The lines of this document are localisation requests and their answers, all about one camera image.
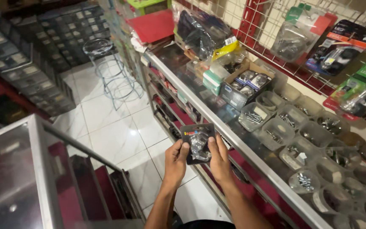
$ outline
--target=person's right hand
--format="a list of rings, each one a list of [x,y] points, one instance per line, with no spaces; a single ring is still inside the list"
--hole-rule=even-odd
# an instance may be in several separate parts
[[[215,180],[219,185],[232,184],[230,161],[228,160],[228,149],[225,146],[219,133],[216,137],[208,138],[208,147],[211,152],[210,168]]]

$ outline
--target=metal bar stool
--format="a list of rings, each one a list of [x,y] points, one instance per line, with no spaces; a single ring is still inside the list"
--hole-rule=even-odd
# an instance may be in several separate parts
[[[135,84],[133,81],[129,79],[125,71],[124,63],[118,59],[115,55],[113,49],[113,44],[107,39],[93,39],[86,42],[83,46],[83,51],[90,58],[91,62],[95,67],[95,72],[98,77],[101,78],[104,85],[104,95],[112,100],[112,104],[115,110],[118,110],[120,105],[117,107],[115,104],[116,100],[124,101],[124,98],[130,96],[133,92],[135,92],[139,98],[143,96],[143,93],[140,95],[138,91],[135,89]],[[96,64],[94,60],[97,57],[107,55],[111,53],[113,59],[108,59],[108,56],[105,57],[105,60]],[[111,71],[111,67],[117,65],[119,71],[114,73]],[[116,84],[116,80],[126,80],[127,85],[122,85],[122,87],[126,87],[129,85],[130,91],[126,95],[115,96],[115,91],[119,89],[119,86]]]

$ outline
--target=hanging product package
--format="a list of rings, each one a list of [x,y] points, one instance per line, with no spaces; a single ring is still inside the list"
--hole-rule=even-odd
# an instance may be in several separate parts
[[[366,65],[341,83],[323,106],[352,121],[363,117],[366,114]]]
[[[186,162],[188,165],[207,163],[211,160],[208,138],[215,137],[214,124],[194,124],[180,127],[183,142],[190,145]]]
[[[204,12],[181,11],[176,33],[200,60],[215,60],[238,46],[231,29],[220,18]]]
[[[302,64],[308,52],[337,17],[307,4],[291,7],[270,50],[286,62]]]
[[[327,39],[308,59],[314,71],[336,76],[366,49],[366,28],[348,20],[339,21]]]

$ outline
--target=cardboard box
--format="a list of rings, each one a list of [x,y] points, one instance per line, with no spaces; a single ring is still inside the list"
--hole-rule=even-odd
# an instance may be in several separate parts
[[[235,89],[234,87],[231,86],[231,83],[234,82],[234,79],[241,75],[241,73],[243,73],[246,70],[253,70],[256,71],[257,73],[264,73],[267,74],[267,76],[271,77],[272,80],[270,80],[267,84],[265,84],[263,86],[263,88],[261,88],[260,90],[256,91],[255,94],[253,94],[250,97],[245,96],[244,94],[242,94],[239,90]],[[231,106],[233,106],[235,109],[237,110],[241,110],[243,106],[245,106],[246,104],[250,103],[251,100],[253,100],[255,97],[257,97],[259,94],[261,94],[263,91],[265,91],[267,89],[267,87],[272,83],[273,79],[274,79],[274,75],[272,74],[272,72],[267,71],[261,67],[259,67],[258,65],[254,64],[254,63],[246,63],[243,62],[242,63],[242,67],[235,71],[233,74],[231,74],[230,76],[228,76],[221,84],[221,91],[220,91],[220,97],[225,100],[228,104],[230,104]]]

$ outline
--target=forearm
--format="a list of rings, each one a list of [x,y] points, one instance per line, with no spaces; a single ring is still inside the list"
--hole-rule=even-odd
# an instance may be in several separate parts
[[[272,225],[247,200],[233,181],[221,185],[221,187],[237,229],[250,228],[250,225],[252,225],[252,228],[258,229],[272,228]]]
[[[166,229],[170,216],[170,208],[173,211],[173,202],[176,194],[176,189],[162,184],[159,194],[156,197],[152,210],[145,223],[145,229]]]

